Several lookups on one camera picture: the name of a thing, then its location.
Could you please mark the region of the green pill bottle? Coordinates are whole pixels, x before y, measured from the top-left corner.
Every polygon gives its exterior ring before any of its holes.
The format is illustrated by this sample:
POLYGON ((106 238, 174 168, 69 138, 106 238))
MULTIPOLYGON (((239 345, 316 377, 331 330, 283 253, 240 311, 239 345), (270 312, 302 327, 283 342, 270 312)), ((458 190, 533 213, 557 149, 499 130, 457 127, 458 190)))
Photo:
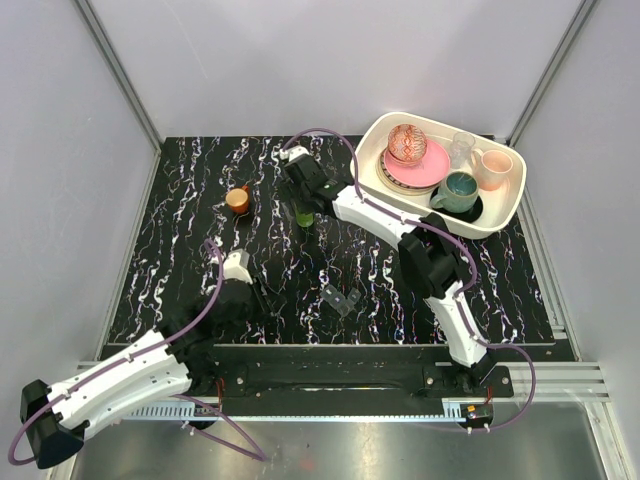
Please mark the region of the green pill bottle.
POLYGON ((301 228, 309 228, 314 224, 315 214, 313 210, 307 205, 300 202, 295 202, 294 213, 295 213, 296 223, 301 228))

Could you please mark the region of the clear weekly pill organizer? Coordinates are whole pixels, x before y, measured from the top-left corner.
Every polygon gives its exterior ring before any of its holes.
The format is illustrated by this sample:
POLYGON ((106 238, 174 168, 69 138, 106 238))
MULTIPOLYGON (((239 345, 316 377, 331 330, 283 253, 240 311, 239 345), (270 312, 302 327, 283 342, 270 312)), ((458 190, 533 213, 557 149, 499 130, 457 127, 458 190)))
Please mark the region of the clear weekly pill organizer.
POLYGON ((361 298, 361 293, 352 288, 347 295, 344 295, 339 289, 328 285, 321 291, 321 298, 341 317, 346 317, 354 310, 361 298))

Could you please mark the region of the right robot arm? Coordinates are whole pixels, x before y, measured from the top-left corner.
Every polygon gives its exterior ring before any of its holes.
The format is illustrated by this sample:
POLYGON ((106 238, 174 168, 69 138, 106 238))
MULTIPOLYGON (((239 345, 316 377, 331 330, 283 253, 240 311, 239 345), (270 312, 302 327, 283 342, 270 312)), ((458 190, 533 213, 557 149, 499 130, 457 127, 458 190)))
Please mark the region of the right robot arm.
POLYGON ((307 213, 330 216, 360 227, 393 247, 406 286, 427 302, 442 329, 454 364, 454 384, 476 396, 490 383, 496 361, 480 333, 462 289, 458 243, 437 214, 418 217, 388 204, 376 205, 351 182, 329 178, 305 148, 280 152, 283 193, 307 213))

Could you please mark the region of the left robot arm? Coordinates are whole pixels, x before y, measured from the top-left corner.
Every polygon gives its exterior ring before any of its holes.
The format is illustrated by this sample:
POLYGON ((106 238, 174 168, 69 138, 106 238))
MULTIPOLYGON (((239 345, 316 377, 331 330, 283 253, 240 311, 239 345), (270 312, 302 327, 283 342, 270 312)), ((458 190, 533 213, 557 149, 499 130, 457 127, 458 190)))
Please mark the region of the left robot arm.
POLYGON ((55 384, 22 388, 22 437, 38 469, 57 466, 86 440, 140 407, 173 395, 207 396, 223 389, 211 352, 232 325, 269 313, 257 277, 226 275, 211 299, 162 320, 129 347, 55 384))

